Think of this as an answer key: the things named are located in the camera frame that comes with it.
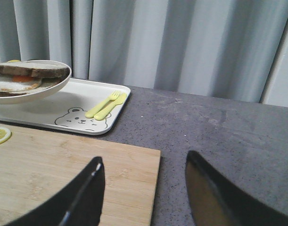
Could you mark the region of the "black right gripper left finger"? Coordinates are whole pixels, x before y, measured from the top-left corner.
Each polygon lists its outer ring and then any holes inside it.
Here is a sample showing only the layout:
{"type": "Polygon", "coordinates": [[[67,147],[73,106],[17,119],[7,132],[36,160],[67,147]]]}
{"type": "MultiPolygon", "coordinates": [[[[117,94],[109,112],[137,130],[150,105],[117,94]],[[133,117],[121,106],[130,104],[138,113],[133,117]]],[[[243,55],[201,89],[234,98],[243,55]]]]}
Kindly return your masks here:
{"type": "Polygon", "coordinates": [[[105,169],[94,157],[63,189],[8,226],[97,226],[105,192],[105,169]]]}

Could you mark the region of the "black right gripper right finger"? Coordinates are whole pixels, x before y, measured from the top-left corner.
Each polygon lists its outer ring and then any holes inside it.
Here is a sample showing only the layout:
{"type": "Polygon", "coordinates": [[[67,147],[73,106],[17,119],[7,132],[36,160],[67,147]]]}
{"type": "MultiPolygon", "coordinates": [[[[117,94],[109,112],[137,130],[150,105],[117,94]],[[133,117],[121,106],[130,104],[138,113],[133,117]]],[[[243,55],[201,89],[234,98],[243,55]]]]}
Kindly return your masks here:
{"type": "Polygon", "coordinates": [[[189,151],[185,169],[191,214],[197,226],[288,226],[288,216],[261,203],[189,151]]]}

